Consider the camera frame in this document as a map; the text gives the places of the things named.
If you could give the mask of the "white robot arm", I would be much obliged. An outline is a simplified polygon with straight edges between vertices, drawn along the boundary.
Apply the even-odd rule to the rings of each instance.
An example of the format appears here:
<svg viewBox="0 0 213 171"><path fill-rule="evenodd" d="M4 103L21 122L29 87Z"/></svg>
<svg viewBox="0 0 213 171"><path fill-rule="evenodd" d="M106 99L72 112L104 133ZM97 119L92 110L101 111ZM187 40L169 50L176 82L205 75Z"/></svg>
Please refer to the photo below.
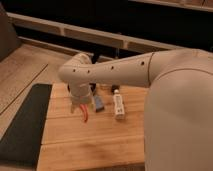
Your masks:
<svg viewBox="0 0 213 171"><path fill-rule="evenodd" d="M98 64L79 53L59 77L75 104L90 101L91 83L147 87L146 171L213 171L213 53L185 48Z"/></svg>

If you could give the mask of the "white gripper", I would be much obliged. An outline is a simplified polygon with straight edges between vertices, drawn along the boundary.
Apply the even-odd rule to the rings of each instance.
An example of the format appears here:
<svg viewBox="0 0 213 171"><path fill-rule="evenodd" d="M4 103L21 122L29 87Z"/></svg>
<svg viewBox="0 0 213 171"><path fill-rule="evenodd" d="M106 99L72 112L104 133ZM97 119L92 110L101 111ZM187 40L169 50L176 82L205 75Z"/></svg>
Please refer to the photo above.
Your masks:
<svg viewBox="0 0 213 171"><path fill-rule="evenodd" d="M70 98L74 105L71 104L70 112L74 113L75 105L80 105L83 117L86 118L86 110L83 104L92 102L92 91L89 84L74 85L70 84Z"/></svg>

